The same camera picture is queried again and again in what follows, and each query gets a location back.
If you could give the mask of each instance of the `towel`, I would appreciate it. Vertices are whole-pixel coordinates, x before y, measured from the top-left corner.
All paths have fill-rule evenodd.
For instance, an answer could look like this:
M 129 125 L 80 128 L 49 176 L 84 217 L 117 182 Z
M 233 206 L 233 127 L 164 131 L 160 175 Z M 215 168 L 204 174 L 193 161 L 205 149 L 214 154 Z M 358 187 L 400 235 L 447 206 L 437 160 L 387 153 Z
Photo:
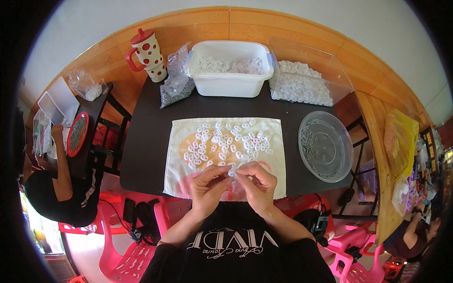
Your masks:
M 201 160 L 200 165 L 196 165 L 193 169 L 189 167 L 189 160 L 184 160 L 184 154 L 189 155 L 189 146 L 193 146 L 196 142 L 200 144 L 202 141 L 197 139 L 196 136 L 200 136 L 199 131 L 204 126 L 209 126 L 207 129 L 209 133 L 216 130 L 215 124 L 220 122 L 222 135 L 227 134 L 228 137 L 232 138 L 231 145 L 236 146 L 236 151 L 240 151 L 242 154 L 247 154 L 247 149 L 244 149 L 244 142 L 241 140 L 236 141 L 235 136 L 230 130 L 227 130 L 227 124 L 231 129 L 234 126 L 240 127 L 241 130 L 238 134 L 242 136 L 249 136 L 252 133 L 255 137 L 262 132 L 263 143 L 264 137 L 268 136 L 269 150 L 272 153 L 266 153 L 265 151 L 258 151 L 258 157 L 256 161 L 261 164 L 268 172 L 275 175 L 278 179 L 277 187 L 274 192 L 274 199 L 280 199 L 286 196 L 286 168 L 284 159 L 283 149 L 283 136 L 281 123 L 278 119 L 271 118 L 195 118 L 195 119 L 183 119 L 173 121 L 173 126 L 170 134 L 169 148 L 167 152 L 167 162 L 165 166 L 165 184 L 164 193 L 174 197 L 180 198 L 192 198 L 189 181 L 191 178 L 199 175 L 203 171 L 211 160 L 213 164 L 218 165 L 222 162 L 219 154 L 222 153 L 222 146 L 212 142 L 212 138 L 206 141 L 206 153 L 205 156 L 208 158 L 207 161 Z M 249 125 L 248 128 L 243 128 L 242 125 Z M 215 145 L 217 148 L 212 151 L 212 146 Z M 243 160 L 238 159 L 236 153 L 232 152 L 232 149 L 228 149 L 228 155 L 224 160 L 225 164 L 235 163 L 239 166 Z M 246 201 L 246 193 L 244 188 L 239 182 L 233 180 L 231 187 L 228 191 L 223 193 L 221 201 Z

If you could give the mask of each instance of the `black t-shirt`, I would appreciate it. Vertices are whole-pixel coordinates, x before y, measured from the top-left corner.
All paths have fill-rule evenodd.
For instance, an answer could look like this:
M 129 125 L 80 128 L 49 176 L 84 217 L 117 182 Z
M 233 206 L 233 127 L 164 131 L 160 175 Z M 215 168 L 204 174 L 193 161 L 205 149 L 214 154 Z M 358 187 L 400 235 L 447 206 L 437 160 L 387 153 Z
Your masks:
M 97 214 L 102 176 L 100 179 L 94 173 L 87 174 L 86 179 L 71 176 L 72 197 L 67 201 L 58 201 L 52 179 L 58 179 L 57 171 L 36 170 L 25 182 L 25 195 L 33 208 L 53 221 L 74 227 L 90 225 Z
M 158 246 L 140 283 L 335 282 L 313 240 L 284 245 L 247 203 L 232 207 L 217 209 L 180 249 Z

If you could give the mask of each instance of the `white plastic tub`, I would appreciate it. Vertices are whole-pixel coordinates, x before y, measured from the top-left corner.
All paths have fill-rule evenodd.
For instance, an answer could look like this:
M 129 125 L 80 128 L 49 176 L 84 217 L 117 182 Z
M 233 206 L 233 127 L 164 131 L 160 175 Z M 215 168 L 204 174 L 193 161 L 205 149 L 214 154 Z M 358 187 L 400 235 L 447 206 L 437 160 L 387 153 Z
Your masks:
M 59 77 L 38 100 L 38 106 L 52 124 L 62 124 L 64 127 L 71 127 L 79 105 L 63 77 Z
M 200 72 L 200 58 L 212 56 L 214 60 L 238 62 L 260 58 L 262 74 L 206 73 Z M 203 96 L 256 97 L 274 74 L 272 57 L 263 44 L 244 41 L 213 40 L 195 44 L 189 53 L 188 76 L 193 78 L 199 94 Z

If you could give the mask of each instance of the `plastic container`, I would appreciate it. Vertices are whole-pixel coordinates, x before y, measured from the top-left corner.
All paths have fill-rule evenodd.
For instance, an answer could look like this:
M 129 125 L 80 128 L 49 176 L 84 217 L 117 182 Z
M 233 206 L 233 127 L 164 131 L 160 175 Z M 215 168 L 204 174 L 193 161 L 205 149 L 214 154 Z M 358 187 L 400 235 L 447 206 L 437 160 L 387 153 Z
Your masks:
M 315 150 L 311 156 L 305 153 L 302 142 L 310 135 Z M 335 116 L 324 111 L 311 112 L 300 123 L 298 137 L 300 157 L 308 170 L 318 179 L 335 183 L 349 174 L 353 158 L 351 137 Z
M 52 124 L 62 124 L 63 127 L 71 127 L 79 105 L 63 77 L 59 77 L 38 100 L 38 106 Z
M 260 58 L 262 74 L 206 73 L 200 72 L 200 58 L 212 56 L 214 60 L 238 62 Z M 199 94 L 203 96 L 256 97 L 265 80 L 274 73 L 269 49 L 263 44 L 243 41 L 213 40 L 195 44 L 189 53 L 186 66 Z
M 328 106 L 334 105 L 348 93 L 355 91 L 351 80 L 335 55 L 284 39 L 270 38 L 269 41 L 275 61 L 274 76 L 269 80 L 269 85 L 272 89 L 271 96 L 273 99 L 277 99 L 274 92 L 280 89 L 279 87 L 282 84 L 287 84 L 288 82 L 295 82 L 296 84 L 299 82 L 300 85 L 298 86 L 298 89 L 300 87 L 301 90 L 304 87 L 307 87 L 307 85 L 324 84 L 329 90 L 328 95 L 331 98 L 330 105 Z M 321 73 L 322 78 L 306 76 L 294 72 L 283 72 L 278 64 L 278 62 L 283 60 L 308 64 L 309 68 Z M 316 99 L 311 100 L 310 98 L 298 102 L 319 104 L 316 103 Z

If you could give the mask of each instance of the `clear plastic bowl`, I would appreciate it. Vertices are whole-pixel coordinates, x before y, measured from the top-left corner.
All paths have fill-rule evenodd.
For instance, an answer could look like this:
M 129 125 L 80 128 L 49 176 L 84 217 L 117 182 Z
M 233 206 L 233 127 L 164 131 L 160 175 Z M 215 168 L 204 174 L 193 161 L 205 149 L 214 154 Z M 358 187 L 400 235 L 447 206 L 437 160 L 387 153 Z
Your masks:
M 300 123 L 298 137 L 300 157 L 318 179 L 335 183 L 349 174 L 352 141 L 335 116 L 324 111 L 311 112 Z

